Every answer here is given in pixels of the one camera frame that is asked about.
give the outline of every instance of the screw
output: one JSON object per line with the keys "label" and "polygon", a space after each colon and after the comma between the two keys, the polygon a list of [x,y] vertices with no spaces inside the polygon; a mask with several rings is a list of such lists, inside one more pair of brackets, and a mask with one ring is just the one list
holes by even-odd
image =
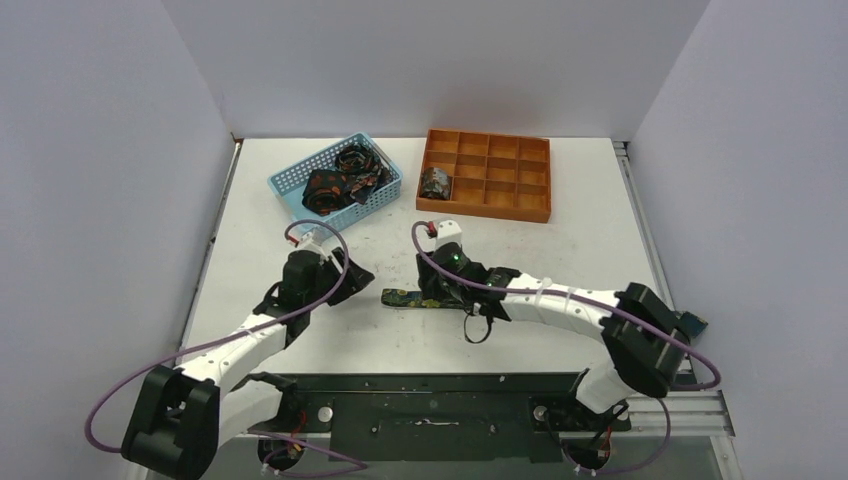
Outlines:
{"label": "screw", "polygon": [[333,418],[333,409],[330,407],[321,407],[318,409],[318,420],[327,423]]}
{"label": "screw", "polygon": [[545,421],[545,414],[548,412],[547,407],[544,405],[539,405],[538,407],[533,409],[533,418],[540,422]]}

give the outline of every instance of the white wall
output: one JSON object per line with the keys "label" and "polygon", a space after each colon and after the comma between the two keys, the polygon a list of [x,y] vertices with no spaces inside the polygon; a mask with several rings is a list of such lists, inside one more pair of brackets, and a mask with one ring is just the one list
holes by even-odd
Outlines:
{"label": "white wall", "polygon": [[232,141],[157,0],[2,2],[0,65],[0,477],[123,478],[83,419],[174,350]]}
{"label": "white wall", "polygon": [[166,2],[237,136],[630,139],[708,0]]}
{"label": "white wall", "polygon": [[631,145],[746,478],[848,475],[848,4],[713,0]]}

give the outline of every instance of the orange wooden tray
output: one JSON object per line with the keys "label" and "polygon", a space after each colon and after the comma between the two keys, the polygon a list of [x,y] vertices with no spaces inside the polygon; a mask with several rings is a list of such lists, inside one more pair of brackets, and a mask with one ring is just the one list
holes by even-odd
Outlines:
{"label": "orange wooden tray", "polygon": [[450,175],[451,198],[421,198],[419,175],[418,210],[537,223],[551,217],[547,139],[431,129],[421,173],[430,167]]}

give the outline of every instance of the blue plastic basket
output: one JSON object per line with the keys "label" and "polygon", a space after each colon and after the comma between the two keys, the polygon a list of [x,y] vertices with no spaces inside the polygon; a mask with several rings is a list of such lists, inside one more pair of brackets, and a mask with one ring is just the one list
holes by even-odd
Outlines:
{"label": "blue plastic basket", "polygon": [[[364,205],[354,203],[345,209],[337,210],[329,215],[320,216],[315,212],[308,210],[303,206],[303,191],[306,188],[306,182],[309,180],[309,174],[316,168],[335,168],[336,155],[348,145],[360,143],[371,147],[380,159],[383,165],[389,168],[392,175],[392,180],[384,185],[379,190],[372,192],[368,196],[368,201]],[[320,152],[304,158],[294,165],[275,173],[268,177],[268,185],[275,194],[279,195],[281,201],[286,205],[286,208],[291,213],[292,220],[303,220],[311,218],[329,223],[337,230],[343,230],[350,225],[358,222],[363,217],[374,213],[377,209],[391,202],[400,196],[400,181],[403,175],[400,169],[386,156],[385,152],[374,142],[367,134],[359,132],[350,137],[341,140]],[[315,225],[303,225],[300,232],[306,233],[315,228]],[[319,240],[324,240],[332,234],[324,228],[315,230],[314,235]]]}

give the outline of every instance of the white table surface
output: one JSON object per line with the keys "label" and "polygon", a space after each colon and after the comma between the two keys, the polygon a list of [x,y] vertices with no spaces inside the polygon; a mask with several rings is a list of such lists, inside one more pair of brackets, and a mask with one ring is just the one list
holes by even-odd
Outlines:
{"label": "white table surface", "polygon": [[[234,330],[280,280],[292,247],[288,215],[266,180],[337,139],[244,141],[214,249],[184,344]],[[498,321],[480,345],[465,342],[464,314],[395,310],[380,304],[382,288],[417,289],[410,227],[444,214],[415,209],[423,138],[378,138],[403,170],[401,197],[342,233],[351,255],[377,279],[335,307],[321,306],[287,350],[258,370],[275,373],[517,373],[577,372],[604,358],[604,347],[564,330]],[[556,283],[623,289],[631,281],[655,288],[633,209],[609,139],[551,140],[550,222],[536,224],[455,215],[463,248],[487,267],[506,266]],[[335,241],[328,241],[332,248]],[[485,331],[469,320],[469,335]]]}

